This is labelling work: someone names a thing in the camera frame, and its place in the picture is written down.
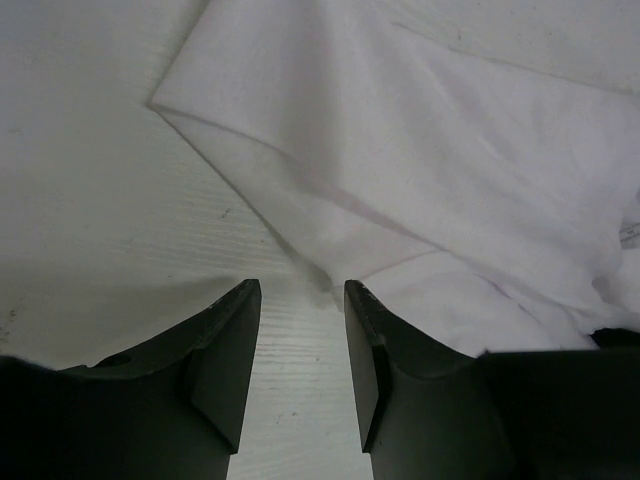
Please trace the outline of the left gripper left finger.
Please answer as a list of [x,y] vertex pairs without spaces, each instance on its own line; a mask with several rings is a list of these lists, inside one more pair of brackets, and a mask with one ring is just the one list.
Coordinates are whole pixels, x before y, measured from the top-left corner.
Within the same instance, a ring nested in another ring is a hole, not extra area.
[[5,479],[223,479],[238,451],[260,323],[245,280],[98,364],[1,360]]

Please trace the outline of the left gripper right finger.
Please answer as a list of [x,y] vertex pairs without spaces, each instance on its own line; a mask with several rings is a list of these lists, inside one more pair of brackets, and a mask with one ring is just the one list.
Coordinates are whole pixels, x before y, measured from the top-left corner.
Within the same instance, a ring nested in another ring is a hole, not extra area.
[[377,479],[635,479],[639,337],[461,354],[344,286],[362,449]]

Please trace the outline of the white tank top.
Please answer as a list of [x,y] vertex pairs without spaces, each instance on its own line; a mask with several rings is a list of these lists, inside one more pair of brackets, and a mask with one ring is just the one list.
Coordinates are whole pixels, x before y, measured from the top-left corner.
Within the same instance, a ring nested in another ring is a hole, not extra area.
[[298,255],[463,353],[639,327],[639,5],[213,1],[153,108]]

